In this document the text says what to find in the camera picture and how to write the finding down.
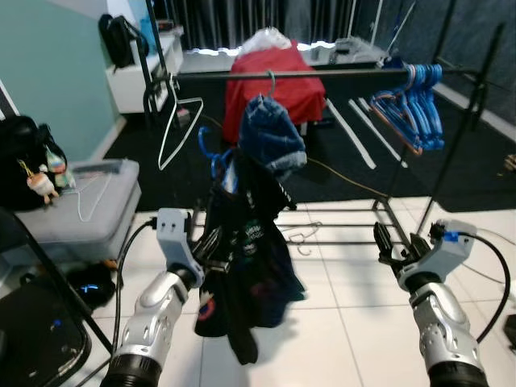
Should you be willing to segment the blue plastic hanger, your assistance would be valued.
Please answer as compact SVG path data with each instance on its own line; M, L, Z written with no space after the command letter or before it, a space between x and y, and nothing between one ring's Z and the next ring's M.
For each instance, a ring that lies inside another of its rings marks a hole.
M199 127L197 144L204 158L209 162L211 180L227 194L239 192L239 174L236 171L236 150L222 152L211 151L206 146L206 136L211 132L210 127Z

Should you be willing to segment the plain black backpack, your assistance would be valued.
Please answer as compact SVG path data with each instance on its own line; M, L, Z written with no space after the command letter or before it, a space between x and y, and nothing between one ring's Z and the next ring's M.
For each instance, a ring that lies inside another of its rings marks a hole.
M98 20L98 29L108 59L115 68L135 64L136 52L132 47L134 34L125 16L102 14Z

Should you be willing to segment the white plastic bag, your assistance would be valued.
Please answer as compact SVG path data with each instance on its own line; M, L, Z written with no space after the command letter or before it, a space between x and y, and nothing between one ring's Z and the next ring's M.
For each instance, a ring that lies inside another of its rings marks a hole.
M265 49L294 48L294 41L284 36L279 29L268 27L255 32L250 38L240 45L239 55L251 54L251 52L265 51Z

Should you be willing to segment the dark curtain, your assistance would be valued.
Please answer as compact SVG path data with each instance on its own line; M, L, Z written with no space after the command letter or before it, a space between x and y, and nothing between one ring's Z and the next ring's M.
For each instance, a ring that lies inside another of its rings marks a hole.
M412 60L479 64L497 26L495 65L516 63L515 0L152 0L184 30L185 49L236 56L262 28L302 44L364 40Z

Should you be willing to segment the black clothes rack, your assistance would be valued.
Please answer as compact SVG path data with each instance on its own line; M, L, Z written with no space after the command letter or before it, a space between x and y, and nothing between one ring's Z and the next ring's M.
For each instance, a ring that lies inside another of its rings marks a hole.
M450 0L446 15L443 17L441 31L436 38L435 44L435 58L436 65L442 65L443 74L462 75L465 80L472 82L472 93L468 97L467 106L464 108L464 114L460 125L456 129L453 139L450 141L450 148L447 148L445 158L443 158L443 165L436 176L435 183L432 185L431 195L428 196L427 206L425 206L420 223L417 225L415 231L417 233L423 232L425 228L429 227L429 216L434 209L436 199L441 195L443 184L448 177L449 169L453 165L453 160L460 150L464 134L476 131L476 126L480 124L481 118L485 111L485 103L488 98L488 73L493 67L495 58L500 52L501 38L505 33L506 23L501 22L495 26L493 37L491 37L488 51L486 52L482 65L479 69L458 68L452 65L443 63L441 52L446 43L449 29L455 12L455 4L457 0ZM163 102L157 100L157 92L154 85L162 85L169 95L169 100L177 101L177 80L263 80L263 78L283 78L283 80L290 80L290 78L343 78L343 80L360 80L362 77L387 77L388 75L397 75L401 77L405 75L406 71L399 68L355 68L355 69L316 69L310 71L290 71L290 73L187 73L185 75L174 75L170 71L166 71L163 77L153 77L150 70L144 70L144 128L155 133L154 128L157 119L161 119L163 115L161 110L164 107Z

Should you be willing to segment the white low cabinet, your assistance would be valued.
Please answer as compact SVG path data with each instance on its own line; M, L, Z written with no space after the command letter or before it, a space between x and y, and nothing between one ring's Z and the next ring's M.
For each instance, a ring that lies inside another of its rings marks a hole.
M160 68L159 59L156 54L148 55L147 70L151 75L178 74L181 63L183 63L183 48L181 47L181 28L173 31L160 32L160 44L162 47L165 67ZM133 60L129 66L117 68L114 65L106 68L106 78L114 104L119 114L143 113L144 111L144 71L139 65L139 53L136 42L129 42L129 53Z

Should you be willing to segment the black backpack with toys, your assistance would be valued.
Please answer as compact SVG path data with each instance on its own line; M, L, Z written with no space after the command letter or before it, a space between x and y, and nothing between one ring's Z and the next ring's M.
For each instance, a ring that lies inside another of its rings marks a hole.
M44 199L28 184L29 173L48 165L51 152L66 161L49 125L37 124L28 115L0 119L0 207L30 211L44 206Z

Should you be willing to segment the grey storage box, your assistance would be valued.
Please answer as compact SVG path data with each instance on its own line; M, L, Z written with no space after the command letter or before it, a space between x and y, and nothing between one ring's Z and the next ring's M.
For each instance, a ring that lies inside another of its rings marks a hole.
M95 160L75 163L70 170L77 186L97 173L114 174L91 221L78 220L75 189L61 193L51 206L18 211L16 216L52 261L114 260L129 236L143 194L139 185L139 162Z

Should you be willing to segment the blue denim shorts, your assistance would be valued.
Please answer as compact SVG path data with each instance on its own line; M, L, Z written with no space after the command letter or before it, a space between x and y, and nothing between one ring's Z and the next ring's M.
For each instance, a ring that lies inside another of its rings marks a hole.
M280 182L307 163L305 140L286 107L262 94L244 107L237 148Z

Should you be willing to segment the bunch of blue hangers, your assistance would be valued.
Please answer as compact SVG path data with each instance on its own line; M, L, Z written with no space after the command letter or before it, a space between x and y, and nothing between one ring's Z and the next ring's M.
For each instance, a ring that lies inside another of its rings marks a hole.
M443 68L439 64L406 64L402 69L406 71L405 82L374 93L369 106L414 154L442 150L443 124L434 88L443 80Z

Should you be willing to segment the black printed t-shirt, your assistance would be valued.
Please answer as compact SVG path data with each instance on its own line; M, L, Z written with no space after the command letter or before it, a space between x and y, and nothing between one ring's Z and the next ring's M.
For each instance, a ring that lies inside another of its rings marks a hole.
M226 338L240 364L257 364L255 328L280 326L288 306L306 300L289 246L276 220L298 204L255 160L236 150L239 192L214 183L204 218L202 243L229 243L228 272L211 272L200 287L194 331L202 338Z

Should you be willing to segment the red bed cover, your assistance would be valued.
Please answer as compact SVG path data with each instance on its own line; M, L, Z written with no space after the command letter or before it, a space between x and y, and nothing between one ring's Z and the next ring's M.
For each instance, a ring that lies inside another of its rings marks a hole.
M272 70L274 73L302 73L310 71L298 42L291 40L286 48L266 48L257 52L248 52L237 56L230 67L231 74L262 73ZM276 76L254 78L254 80L237 80L232 78L226 84L225 114L223 119L222 140L235 144L239 138L239 127L242 126L244 111L248 103L260 95L266 95L273 87L272 99L286 108L292 124L316 122L323 118L326 107L326 90L323 82L317 77Z

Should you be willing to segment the black folding chair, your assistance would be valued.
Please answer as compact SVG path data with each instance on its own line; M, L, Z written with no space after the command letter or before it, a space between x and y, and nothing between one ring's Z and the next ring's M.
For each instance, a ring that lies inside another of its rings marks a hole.
M85 365L98 339L114 345L92 310L23 221L0 209L0 260L28 258L42 273L0 296L0 387L60 387Z

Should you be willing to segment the white slat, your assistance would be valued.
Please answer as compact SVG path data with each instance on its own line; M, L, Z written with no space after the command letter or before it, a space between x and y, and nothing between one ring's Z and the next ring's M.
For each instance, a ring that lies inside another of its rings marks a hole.
M350 104L352 110L355 111L355 114L357 114L358 117L361 118L361 121L364 122L366 126L368 126L369 130L371 130L373 135L376 136L380 143L383 144L385 148L387 148L389 154L395 160L399 161L399 165L401 165L403 169L406 169L406 167L408 167L408 163L402 161L401 155L399 155L397 150L392 147L392 144L386 139L386 137L380 133L379 128L373 124L371 119L371 106L369 106L368 103L366 103L365 100L361 98L349 100L347 103Z

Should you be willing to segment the plush toy keychain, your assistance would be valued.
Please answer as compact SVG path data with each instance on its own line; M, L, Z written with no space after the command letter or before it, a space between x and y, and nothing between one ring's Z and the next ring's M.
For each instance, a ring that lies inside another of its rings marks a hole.
M48 145L42 147L44 162L38 167L31 167L26 160L19 159L19 165L25 170L27 185L42 198L44 204L51 204L52 199L59 197L67 189L77 188L66 159L58 156Z

